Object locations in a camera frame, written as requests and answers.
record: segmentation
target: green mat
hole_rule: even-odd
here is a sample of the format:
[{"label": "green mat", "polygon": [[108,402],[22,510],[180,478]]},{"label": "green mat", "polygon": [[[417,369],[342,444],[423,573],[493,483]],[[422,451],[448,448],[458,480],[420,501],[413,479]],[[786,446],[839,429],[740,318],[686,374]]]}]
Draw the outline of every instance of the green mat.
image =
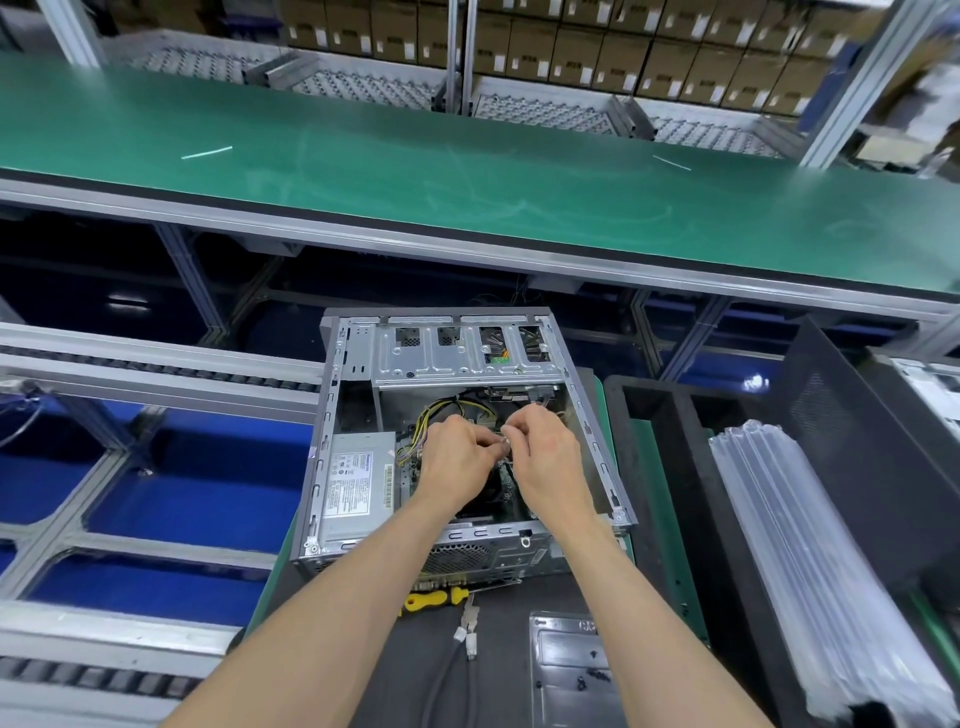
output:
[{"label": "green mat", "polygon": [[15,53],[0,98],[2,170],[958,291],[960,188],[939,180]]}]

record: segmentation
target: metal grate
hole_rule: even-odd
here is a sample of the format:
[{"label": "metal grate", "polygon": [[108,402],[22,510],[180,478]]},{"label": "metal grate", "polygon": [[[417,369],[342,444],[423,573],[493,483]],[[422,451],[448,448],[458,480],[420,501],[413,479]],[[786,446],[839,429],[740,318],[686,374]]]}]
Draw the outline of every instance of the metal grate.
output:
[{"label": "metal grate", "polygon": [[460,573],[487,568],[490,550],[479,544],[434,546],[423,564],[424,574]]},{"label": "metal grate", "polygon": [[518,96],[483,95],[473,115],[480,119],[509,121],[513,124],[613,134],[613,125],[601,110]]},{"label": "metal grate", "polygon": [[244,69],[261,62],[255,58],[167,47],[130,59],[127,65],[144,71],[242,84]]},{"label": "metal grate", "polygon": [[686,119],[651,116],[657,130],[656,141],[697,149],[716,149],[757,157],[779,157],[772,147],[760,141],[749,130],[734,124],[688,121]]},{"label": "metal grate", "polygon": [[319,71],[294,85],[293,90],[312,96],[330,96],[420,110],[430,110],[433,99],[433,89],[428,84],[344,71]]}]

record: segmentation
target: screwdriver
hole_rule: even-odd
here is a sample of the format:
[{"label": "screwdriver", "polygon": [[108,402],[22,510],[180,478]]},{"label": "screwdriver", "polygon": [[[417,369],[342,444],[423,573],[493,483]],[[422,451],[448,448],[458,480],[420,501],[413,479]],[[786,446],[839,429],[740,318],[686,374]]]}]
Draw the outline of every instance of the screwdriver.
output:
[{"label": "screwdriver", "polygon": [[520,579],[513,579],[500,584],[493,584],[489,587],[480,587],[479,589],[451,587],[450,589],[438,589],[435,592],[428,592],[427,594],[410,593],[406,601],[403,602],[403,610],[400,613],[403,614],[403,612],[407,612],[409,614],[419,612],[421,609],[426,609],[427,607],[443,607],[445,604],[456,606],[471,594],[488,592],[491,589],[499,589],[500,587],[510,587],[519,583]]}]

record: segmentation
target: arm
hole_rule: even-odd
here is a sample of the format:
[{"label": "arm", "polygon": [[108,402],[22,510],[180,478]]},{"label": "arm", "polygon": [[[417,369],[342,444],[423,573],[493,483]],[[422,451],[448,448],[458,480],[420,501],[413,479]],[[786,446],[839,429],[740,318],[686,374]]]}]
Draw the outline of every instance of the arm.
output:
[{"label": "arm", "polygon": [[459,416],[430,426],[416,493],[276,611],[163,728],[344,728],[430,547],[506,452]]},{"label": "arm", "polygon": [[632,728],[770,728],[597,518],[574,434],[535,404],[516,412],[503,434],[523,499],[560,543],[584,593]]}]

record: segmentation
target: white label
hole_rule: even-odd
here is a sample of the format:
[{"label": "white label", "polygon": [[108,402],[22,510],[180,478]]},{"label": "white label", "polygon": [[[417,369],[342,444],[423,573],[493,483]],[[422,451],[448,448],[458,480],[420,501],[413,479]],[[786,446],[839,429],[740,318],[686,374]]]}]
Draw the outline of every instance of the white label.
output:
[{"label": "white label", "polygon": [[660,11],[650,11],[647,13],[647,22],[643,24],[643,30],[647,33],[653,33],[660,24]]},{"label": "white label", "polygon": [[710,22],[709,15],[697,15],[697,22],[693,24],[693,30],[690,31],[690,37],[700,40],[707,32],[707,24]]},{"label": "white label", "polygon": [[372,452],[348,452],[333,456],[330,477],[326,482],[325,519],[370,514],[372,470]]},{"label": "white label", "polygon": [[394,510],[394,466],[386,465],[383,468],[383,507],[388,511]]},{"label": "white label", "polygon": [[750,40],[750,36],[754,34],[754,28],[756,23],[752,23],[748,20],[743,21],[743,25],[740,26],[740,32],[736,36],[736,40],[733,42],[734,45],[746,45],[747,41]]},{"label": "white label", "polygon": [[844,35],[837,36],[833,39],[833,42],[830,44],[829,50],[827,50],[827,58],[835,59],[837,54],[843,50],[843,47],[847,45],[847,37]]}]

